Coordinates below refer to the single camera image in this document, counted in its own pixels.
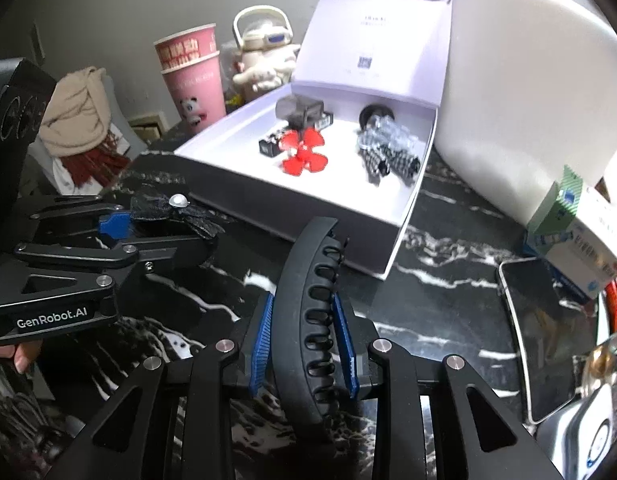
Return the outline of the person's left hand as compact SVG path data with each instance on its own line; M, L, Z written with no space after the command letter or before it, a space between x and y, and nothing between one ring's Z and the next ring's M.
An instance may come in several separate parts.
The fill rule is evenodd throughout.
M17 372L24 374L39 356L42 344L41 340L33 340L0 346L0 358L13 359Z

